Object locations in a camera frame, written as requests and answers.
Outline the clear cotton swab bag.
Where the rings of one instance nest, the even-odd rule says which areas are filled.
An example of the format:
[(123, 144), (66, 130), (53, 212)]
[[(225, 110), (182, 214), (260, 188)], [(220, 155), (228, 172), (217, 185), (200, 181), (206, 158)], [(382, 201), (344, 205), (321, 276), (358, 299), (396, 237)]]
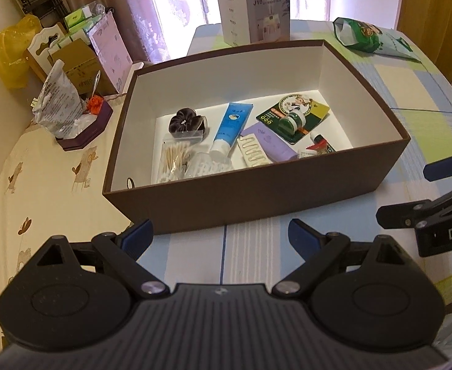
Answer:
[(182, 179), (187, 169), (187, 163), (192, 157), (193, 146), (186, 150), (165, 150), (161, 146), (162, 142), (160, 143), (159, 154), (155, 163), (153, 183), (168, 183)]

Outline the dark green small tube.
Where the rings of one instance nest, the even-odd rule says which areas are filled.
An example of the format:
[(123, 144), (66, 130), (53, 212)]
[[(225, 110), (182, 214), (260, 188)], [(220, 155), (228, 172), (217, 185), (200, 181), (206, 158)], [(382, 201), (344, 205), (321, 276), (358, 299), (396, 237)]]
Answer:
[(318, 154), (335, 153), (335, 149), (322, 134), (315, 136), (312, 141), (313, 145), (311, 145), (310, 148)]

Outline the purple cream tube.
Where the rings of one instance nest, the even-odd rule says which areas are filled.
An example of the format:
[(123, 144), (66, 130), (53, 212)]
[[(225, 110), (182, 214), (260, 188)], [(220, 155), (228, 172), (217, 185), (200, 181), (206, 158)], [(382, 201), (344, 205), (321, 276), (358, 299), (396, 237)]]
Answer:
[(267, 126), (257, 123), (249, 126), (241, 132), (241, 136), (254, 134), (259, 141), (259, 145), (267, 157), (274, 163), (292, 161), (298, 158), (298, 154), (287, 145), (274, 131)]

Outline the cream plastic hair claw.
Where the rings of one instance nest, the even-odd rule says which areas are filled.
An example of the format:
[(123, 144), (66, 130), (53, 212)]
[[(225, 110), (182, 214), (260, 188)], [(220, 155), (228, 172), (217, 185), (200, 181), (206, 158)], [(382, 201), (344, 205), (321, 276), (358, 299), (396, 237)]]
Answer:
[(248, 168), (272, 164), (255, 134), (239, 136), (237, 145)]

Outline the small white bottle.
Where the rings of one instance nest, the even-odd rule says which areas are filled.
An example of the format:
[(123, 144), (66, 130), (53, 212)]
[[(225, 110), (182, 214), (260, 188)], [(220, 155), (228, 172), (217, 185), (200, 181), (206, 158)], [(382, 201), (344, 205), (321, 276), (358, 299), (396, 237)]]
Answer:
[(185, 179), (216, 175), (233, 170), (231, 159), (217, 151), (196, 153), (187, 165)]

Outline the green carded balm jar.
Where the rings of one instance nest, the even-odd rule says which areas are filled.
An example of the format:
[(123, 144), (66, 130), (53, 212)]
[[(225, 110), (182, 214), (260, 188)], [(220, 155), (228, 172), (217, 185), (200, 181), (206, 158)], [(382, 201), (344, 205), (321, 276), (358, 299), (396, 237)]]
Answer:
[(287, 94), (256, 120), (290, 145), (297, 144), (329, 114), (330, 107), (308, 94)]

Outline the dark velvet hair scrunchie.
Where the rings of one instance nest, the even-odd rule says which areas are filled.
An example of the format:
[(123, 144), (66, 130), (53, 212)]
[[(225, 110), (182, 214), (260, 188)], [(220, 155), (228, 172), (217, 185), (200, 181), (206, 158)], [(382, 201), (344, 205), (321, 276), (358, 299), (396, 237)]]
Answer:
[(183, 129), (197, 129), (202, 122), (208, 127), (207, 118), (205, 116), (198, 114), (194, 109), (182, 108), (171, 118), (168, 125), (168, 131), (174, 132)]

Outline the blue cream tube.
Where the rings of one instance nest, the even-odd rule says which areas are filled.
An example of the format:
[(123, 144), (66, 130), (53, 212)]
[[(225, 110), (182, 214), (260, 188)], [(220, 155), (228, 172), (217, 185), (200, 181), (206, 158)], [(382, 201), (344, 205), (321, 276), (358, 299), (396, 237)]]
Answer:
[(227, 157), (242, 132), (254, 105), (229, 103), (213, 140), (210, 152)]

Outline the dark maroon tray box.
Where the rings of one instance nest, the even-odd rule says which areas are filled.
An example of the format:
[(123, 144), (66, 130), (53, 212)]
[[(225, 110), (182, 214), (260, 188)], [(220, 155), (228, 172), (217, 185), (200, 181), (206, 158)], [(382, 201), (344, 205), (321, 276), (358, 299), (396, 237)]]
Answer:
[(100, 114), (98, 114), (89, 125), (83, 128), (74, 138), (56, 139), (57, 143), (64, 151), (81, 150), (82, 148), (85, 148), (90, 142), (103, 133), (112, 114), (112, 108), (109, 103), (104, 100)]

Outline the green snack bag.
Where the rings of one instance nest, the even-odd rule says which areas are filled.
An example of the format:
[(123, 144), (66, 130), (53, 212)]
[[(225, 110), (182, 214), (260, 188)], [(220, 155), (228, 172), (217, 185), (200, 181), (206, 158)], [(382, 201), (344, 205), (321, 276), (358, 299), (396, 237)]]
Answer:
[(366, 54), (419, 61), (409, 42), (391, 29), (351, 18), (336, 18), (332, 24), (335, 38), (346, 48)]

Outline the brown cardboard carton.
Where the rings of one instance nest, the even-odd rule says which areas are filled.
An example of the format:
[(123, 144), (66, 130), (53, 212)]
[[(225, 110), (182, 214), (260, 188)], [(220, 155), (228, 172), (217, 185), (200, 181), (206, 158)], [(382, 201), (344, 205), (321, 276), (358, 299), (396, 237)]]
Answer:
[(23, 53), (29, 67), (39, 79), (44, 82), (53, 64), (60, 59), (64, 63), (63, 71), (68, 79), (77, 88), (80, 95), (89, 94), (94, 87), (96, 74), (100, 73), (100, 81), (96, 88), (96, 93), (100, 95), (117, 94), (117, 90), (112, 85), (109, 77), (96, 56), (94, 50), (84, 41), (77, 39), (67, 46), (57, 50), (48, 58), (48, 68), (43, 69), (36, 61), (34, 54), (28, 50)]

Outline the white wooden chair back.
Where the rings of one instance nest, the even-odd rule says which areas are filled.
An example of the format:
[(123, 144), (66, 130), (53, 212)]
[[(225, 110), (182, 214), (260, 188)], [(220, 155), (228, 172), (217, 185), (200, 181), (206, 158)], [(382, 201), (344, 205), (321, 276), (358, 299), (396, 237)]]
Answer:
[(45, 81), (52, 68), (49, 61), (49, 48), (52, 43), (58, 42), (65, 36), (61, 23), (56, 23), (52, 27), (43, 28), (33, 37), (32, 42), (24, 52), (27, 63), (39, 79)]

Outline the pink cardboard box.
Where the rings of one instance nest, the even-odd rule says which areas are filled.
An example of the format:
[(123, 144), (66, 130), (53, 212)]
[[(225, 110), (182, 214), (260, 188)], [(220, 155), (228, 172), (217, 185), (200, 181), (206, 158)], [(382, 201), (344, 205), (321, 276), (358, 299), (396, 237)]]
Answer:
[(124, 93), (133, 61), (112, 13), (105, 14), (88, 32), (89, 40), (117, 94)]

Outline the yellow plastic bag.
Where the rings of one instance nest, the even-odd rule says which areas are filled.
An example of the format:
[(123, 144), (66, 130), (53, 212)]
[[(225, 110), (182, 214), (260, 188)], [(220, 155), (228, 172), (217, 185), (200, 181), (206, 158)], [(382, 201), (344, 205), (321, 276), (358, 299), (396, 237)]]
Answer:
[(34, 73), (25, 52), (42, 29), (39, 18), (27, 14), (0, 32), (0, 79), (7, 90), (27, 88), (33, 80)]

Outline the orange handled scissors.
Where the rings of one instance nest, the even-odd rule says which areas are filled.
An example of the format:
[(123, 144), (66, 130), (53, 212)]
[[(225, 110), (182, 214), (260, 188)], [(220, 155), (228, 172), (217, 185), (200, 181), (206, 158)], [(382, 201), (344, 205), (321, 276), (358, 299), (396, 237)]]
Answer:
[(99, 86), (101, 77), (101, 71), (99, 70), (98, 73), (95, 75), (94, 78), (94, 85), (91, 92), (90, 97), (87, 99), (87, 105), (86, 110), (89, 114), (98, 115), (100, 114), (104, 99), (96, 94), (97, 88)]

